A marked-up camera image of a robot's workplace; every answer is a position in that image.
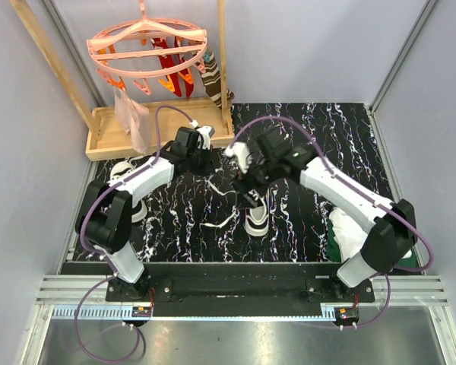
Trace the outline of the white shoelace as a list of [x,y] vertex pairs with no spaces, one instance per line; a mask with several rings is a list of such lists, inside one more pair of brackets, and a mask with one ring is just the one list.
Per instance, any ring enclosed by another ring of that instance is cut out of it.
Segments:
[[203,199],[203,211],[199,227],[219,230],[225,228],[238,215],[237,195],[229,183],[229,173],[223,167],[215,167],[208,176],[200,178],[198,195]]

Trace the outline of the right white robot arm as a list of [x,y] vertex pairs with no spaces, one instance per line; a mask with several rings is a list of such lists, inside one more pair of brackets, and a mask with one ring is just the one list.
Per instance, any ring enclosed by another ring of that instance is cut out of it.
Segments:
[[417,242],[415,210],[407,200],[393,202],[371,192],[328,162],[315,147],[292,146],[275,129],[259,135],[257,143],[263,155],[260,163],[252,161],[244,142],[234,142],[225,150],[238,165],[232,187],[247,214],[248,234],[260,236],[267,230],[266,194],[268,186],[279,179],[291,179],[323,196],[366,234],[362,247],[343,260],[337,278],[329,284],[334,299],[347,301],[364,280],[389,273]]

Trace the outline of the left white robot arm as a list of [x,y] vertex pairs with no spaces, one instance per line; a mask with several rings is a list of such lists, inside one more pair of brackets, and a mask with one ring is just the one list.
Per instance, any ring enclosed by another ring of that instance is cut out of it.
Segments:
[[170,141],[146,163],[123,177],[87,186],[75,221],[75,231],[88,252],[107,261],[113,279],[133,301],[143,300],[149,291],[144,264],[130,244],[134,208],[155,189],[185,174],[207,175],[213,171],[213,148],[200,142]]

